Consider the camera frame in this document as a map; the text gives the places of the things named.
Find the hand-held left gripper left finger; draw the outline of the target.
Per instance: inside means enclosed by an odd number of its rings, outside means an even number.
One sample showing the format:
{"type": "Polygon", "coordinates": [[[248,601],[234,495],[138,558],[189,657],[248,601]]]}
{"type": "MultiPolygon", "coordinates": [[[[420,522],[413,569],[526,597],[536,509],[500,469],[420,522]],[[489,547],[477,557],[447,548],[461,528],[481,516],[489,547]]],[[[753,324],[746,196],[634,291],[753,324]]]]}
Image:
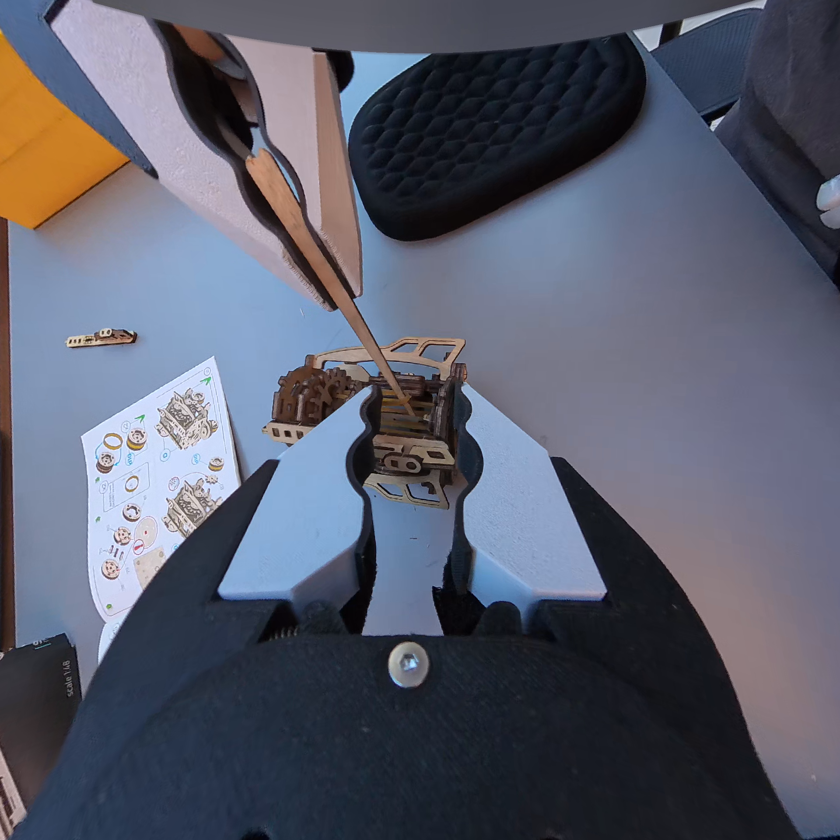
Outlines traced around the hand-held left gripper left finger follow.
{"type": "Polygon", "coordinates": [[[371,499],[382,393],[364,387],[280,458],[218,592],[287,602],[303,619],[326,602],[352,634],[364,628],[376,575],[371,499]]]}

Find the dark brown wooden strip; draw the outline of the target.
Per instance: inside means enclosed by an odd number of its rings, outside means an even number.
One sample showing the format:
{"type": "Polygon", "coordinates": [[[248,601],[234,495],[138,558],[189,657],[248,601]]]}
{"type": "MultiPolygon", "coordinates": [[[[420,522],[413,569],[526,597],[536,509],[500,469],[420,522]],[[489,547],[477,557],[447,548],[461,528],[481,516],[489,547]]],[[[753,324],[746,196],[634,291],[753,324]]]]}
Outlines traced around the dark brown wooden strip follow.
{"type": "Polygon", "coordinates": [[[1,643],[16,645],[12,335],[8,225],[1,219],[1,643]]]}

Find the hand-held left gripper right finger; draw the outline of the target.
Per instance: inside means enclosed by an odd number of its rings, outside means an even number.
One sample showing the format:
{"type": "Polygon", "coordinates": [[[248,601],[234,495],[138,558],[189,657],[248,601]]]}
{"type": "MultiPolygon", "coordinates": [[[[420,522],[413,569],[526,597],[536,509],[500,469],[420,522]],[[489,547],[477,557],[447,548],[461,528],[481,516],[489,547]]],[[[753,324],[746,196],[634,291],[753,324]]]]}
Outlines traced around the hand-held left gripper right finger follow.
{"type": "Polygon", "coordinates": [[[599,602],[606,586],[552,460],[469,385],[456,385],[454,537],[434,603],[445,634],[470,634],[509,602],[528,627],[545,600],[599,602]]]}

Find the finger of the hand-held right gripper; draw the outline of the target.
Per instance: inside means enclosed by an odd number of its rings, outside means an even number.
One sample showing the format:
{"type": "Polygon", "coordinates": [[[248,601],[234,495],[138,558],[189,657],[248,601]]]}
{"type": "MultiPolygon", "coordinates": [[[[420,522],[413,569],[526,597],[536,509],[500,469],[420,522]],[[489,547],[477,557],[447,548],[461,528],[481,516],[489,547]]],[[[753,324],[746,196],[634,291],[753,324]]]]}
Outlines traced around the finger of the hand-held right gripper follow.
{"type": "Polygon", "coordinates": [[[249,156],[270,150],[226,36],[93,2],[68,2],[51,27],[166,189],[290,287],[336,309],[248,171],[249,156]]]}
{"type": "Polygon", "coordinates": [[[324,52],[227,36],[244,64],[260,131],[293,185],[314,233],[337,263],[351,296],[363,290],[359,215],[340,92],[324,52]]]}

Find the pointed wooden stick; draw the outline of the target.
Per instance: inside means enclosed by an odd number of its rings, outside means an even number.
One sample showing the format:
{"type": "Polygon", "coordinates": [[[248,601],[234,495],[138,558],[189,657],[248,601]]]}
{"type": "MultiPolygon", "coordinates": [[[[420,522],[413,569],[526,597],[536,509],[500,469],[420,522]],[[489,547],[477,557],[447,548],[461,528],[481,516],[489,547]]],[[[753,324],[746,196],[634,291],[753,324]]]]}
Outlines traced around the pointed wooden stick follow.
{"type": "Polygon", "coordinates": [[[258,188],[299,248],[302,256],[316,272],[325,290],[342,312],[364,348],[371,355],[372,360],[379,367],[382,375],[394,391],[397,401],[405,407],[410,417],[414,417],[415,412],[411,408],[408,396],[399,385],[354,299],[352,299],[339,275],[321,251],[320,240],[313,235],[307,226],[301,205],[275,158],[268,150],[260,149],[257,155],[248,157],[246,166],[258,188]]]}

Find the illustrated instruction booklet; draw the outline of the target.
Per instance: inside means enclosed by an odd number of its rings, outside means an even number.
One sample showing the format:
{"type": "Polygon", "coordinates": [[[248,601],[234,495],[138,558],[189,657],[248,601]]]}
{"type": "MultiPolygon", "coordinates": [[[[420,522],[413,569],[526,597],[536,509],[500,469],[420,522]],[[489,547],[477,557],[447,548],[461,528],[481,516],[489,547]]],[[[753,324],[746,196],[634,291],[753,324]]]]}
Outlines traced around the illustrated instruction booklet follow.
{"type": "Polygon", "coordinates": [[[214,357],[81,437],[88,578],[102,657],[165,561],[239,487],[214,357]]]}

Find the small flat wooden part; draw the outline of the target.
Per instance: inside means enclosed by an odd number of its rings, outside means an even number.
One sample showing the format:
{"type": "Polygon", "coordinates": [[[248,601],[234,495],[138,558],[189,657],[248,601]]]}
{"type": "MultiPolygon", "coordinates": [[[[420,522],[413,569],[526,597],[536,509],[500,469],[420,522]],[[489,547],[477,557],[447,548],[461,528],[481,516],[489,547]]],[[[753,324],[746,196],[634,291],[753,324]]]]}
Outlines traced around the small flat wooden part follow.
{"type": "Polygon", "coordinates": [[[87,347],[102,347],[110,345],[124,345],[135,343],[138,333],[126,329],[100,329],[95,333],[69,336],[66,339],[66,347],[69,349],[81,349],[87,347]]]}

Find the yellow cardboard box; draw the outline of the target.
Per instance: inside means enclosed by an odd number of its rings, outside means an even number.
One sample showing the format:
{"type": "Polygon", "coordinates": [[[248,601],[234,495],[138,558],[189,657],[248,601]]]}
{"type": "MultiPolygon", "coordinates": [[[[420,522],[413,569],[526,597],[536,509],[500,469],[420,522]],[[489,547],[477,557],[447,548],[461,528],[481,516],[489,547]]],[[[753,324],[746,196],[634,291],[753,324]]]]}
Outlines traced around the yellow cardboard box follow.
{"type": "Polygon", "coordinates": [[[34,229],[128,162],[1,37],[1,216],[34,229]]]}

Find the black mesh chair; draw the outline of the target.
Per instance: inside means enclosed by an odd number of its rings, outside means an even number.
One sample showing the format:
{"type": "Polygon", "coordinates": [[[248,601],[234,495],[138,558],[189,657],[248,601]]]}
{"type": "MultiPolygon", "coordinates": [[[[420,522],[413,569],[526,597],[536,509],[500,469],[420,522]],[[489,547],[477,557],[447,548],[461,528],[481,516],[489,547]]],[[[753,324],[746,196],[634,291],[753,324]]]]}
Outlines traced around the black mesh chair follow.
{"type": "Polygon", "coordinates": [[[762,11],[737,10],[659,45],[652,55],[707,125],[740,99],[762,11]]]}

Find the person's grey clothing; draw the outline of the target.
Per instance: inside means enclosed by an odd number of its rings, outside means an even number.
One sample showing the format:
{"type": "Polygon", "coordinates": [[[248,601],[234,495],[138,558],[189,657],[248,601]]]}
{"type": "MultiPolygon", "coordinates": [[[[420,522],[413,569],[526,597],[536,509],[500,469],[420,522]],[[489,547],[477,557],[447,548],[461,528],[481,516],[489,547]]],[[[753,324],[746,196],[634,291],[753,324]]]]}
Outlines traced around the person's grey clothing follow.
{"type": "Polygon", "coordinates": [[[838,106],[839,2],[767,2],[716,135],[835,286],[839,233],[816,195],[839,173],[838,106]]]}

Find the wooden mechanical model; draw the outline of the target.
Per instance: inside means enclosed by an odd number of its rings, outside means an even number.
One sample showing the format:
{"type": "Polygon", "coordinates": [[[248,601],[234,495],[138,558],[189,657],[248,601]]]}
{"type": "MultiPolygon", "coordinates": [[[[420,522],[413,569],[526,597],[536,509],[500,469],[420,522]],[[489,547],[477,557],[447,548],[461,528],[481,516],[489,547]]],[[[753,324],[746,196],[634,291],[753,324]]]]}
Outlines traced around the wooden mechanical model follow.
{"type": "Polygon", "coordinates": [[[391,501],[448,509],[454,483],[457,433],[455,388],[467,380],[459,360],[464,339],[406,337],[381,347],[409,399],[410,416],[362,346],[310,354],[282,375],[263,433],[293,445],[368,385],[381,389],[380,432],[374,468],[365,485],[391,501]]]}

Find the black model kit box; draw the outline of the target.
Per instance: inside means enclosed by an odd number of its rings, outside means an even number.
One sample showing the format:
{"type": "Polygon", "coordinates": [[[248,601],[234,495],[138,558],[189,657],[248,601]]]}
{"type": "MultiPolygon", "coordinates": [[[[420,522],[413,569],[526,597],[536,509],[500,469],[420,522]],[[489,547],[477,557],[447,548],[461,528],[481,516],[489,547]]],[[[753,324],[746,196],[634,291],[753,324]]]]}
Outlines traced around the black model kit box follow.
{"type": "Polygon", "coordinates": [[[67,635],[1,657],[1,838],[25,818],[54,768],[81,698],[67,635]]]}

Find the black honeycomb cushion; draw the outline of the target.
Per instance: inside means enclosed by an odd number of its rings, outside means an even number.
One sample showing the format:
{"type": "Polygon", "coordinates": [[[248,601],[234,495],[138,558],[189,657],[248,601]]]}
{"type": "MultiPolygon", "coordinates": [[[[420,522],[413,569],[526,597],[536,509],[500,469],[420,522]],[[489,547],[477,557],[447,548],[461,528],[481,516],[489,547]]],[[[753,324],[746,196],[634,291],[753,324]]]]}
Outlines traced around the black honeycomb cushion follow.
{"type": "Polygon", "coordinates": [[[353,121],[360,199],[390,238],[445,235],[607,151],[634,124],[645,90],[644,61],[624,34],[430,55],[353,121]]]}

